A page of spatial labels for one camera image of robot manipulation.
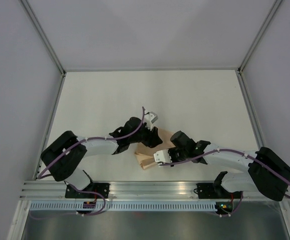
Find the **peach cloth napkin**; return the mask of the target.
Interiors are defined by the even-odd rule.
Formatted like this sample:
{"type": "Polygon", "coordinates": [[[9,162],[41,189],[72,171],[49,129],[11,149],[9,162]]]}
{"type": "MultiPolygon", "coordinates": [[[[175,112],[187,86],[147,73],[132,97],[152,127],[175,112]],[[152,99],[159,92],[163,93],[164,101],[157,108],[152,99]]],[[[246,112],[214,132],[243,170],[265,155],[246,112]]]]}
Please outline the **peach cloth napkin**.
{"type": "Polygon", "coordinates": [[[164,130],[162,128],[158,129],[158,136],[161,138],[163,141],[160,145],[154,147],[154,148],[149,148],[146,147],[143,143],[138,143],[137,148],[135,150],[135,157],[140,165],[140,167],[143,170],[156,167],[157,163],[154,161],[154,153],[160,150],[165,150],[169,148],[173,148],[174,145],[170,141],[170,138],[172,137],[174,133],[164,130]]]}

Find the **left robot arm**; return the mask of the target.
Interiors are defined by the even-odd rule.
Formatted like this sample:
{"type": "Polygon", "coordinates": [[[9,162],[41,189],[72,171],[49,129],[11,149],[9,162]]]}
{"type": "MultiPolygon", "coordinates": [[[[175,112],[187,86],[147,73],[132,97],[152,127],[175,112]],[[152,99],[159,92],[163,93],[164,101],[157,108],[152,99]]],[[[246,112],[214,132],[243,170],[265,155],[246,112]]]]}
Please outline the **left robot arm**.
{"type": "Polygon", "coordinates": [[[78,168],[85,157],[96,155],[117,155],[128,150],[131,144],[142,143],[154,148],[163,141],[153,123],[158,119],[154,112],[148,112],[142,119],[131,117],[124,126],[117,128],[106,137],[81,137],[72,131],[65,131],[40,155],[46,166],[38,178],[50,175],[57,182],[66,182],[76,188],[83,198],[93,195],[94,186],[90,176],[78,168]]]}

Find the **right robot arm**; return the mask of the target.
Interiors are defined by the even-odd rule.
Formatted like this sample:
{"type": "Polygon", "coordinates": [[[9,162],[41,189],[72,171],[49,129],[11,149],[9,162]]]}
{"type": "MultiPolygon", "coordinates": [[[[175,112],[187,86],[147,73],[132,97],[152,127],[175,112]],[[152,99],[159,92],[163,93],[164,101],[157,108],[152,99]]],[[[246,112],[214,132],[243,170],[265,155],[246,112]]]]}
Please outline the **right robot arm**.
{"type": "Polygon", "coordinates": [[[222,171],[213,182],[213,192],[223,198],[238,192],[260,192],[280,202],[290,182],[290,167],[270,148],[241,151],[223,148],[209,141],[195,142],[182,131],[170,138],[174,145],[168,149],[172,164],[183,161],[218,165],[236,172],[222,171]]]}

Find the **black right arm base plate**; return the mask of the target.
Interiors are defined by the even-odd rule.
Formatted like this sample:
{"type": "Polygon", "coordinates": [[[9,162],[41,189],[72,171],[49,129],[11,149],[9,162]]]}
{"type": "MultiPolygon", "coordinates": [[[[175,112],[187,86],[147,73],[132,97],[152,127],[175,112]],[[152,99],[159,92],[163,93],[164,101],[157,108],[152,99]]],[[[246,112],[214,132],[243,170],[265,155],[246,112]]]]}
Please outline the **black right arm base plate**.
{"type": "Polygon", "coordinates": [[[240,199],[241,192],[228,192],[222,186],[214,186],[210,182],[201,182],[196,184],[196,188],[193,190],[198,195],[199,199],[211,199],[211,200],[231,200],[240,199]]]}

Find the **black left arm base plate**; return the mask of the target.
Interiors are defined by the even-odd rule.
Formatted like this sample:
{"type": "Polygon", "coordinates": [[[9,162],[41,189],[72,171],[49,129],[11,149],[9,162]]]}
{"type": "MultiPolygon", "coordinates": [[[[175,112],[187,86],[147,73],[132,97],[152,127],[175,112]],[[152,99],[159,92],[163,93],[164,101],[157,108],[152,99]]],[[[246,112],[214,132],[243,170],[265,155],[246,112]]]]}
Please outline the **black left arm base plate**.
{"type": "Polygon", "coordinates": [[[110,183],[107,182],[93,182],[88,185],[83,192],[76,191],[72,186],[68,185],[65,191],[66,199],[94,199],[100,198],[97,194],[91,194],[90,192],[95,192],[101,194],[105,199],[108,198],[110,192],[110,183]]]}

